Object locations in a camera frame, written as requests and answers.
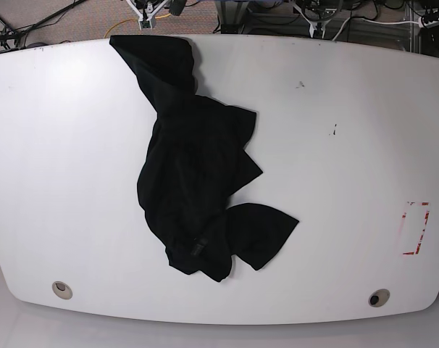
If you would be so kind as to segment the white power strip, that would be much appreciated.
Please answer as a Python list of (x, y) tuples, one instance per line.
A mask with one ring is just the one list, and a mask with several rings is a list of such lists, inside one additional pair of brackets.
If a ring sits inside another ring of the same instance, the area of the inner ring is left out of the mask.
[(439, 9), (425, 12), (419, 19), (420, 28), (433, 28), (439, 25)]

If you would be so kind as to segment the red tape rectangle marking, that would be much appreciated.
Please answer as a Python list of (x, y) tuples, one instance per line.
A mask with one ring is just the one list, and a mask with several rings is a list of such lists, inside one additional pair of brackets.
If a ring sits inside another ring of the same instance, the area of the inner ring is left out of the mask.
[(429, 202), (407, 202), (401, 218), (400, 251), (404, 256), (419, 254), (430, 215)]

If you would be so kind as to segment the black T-shirt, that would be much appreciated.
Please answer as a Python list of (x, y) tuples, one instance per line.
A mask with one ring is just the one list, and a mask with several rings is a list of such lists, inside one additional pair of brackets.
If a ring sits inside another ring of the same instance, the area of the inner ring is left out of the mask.
[(216, 282), (229, 276), (233, 257), (263, 268), (298, 221), (263, 204), (229, 204), (262, 174), (245, 150), (256, 113), (196, 93), (185, 39), (112, 36), (109, 42), (156, 111), (137, 195), (170, 266)]

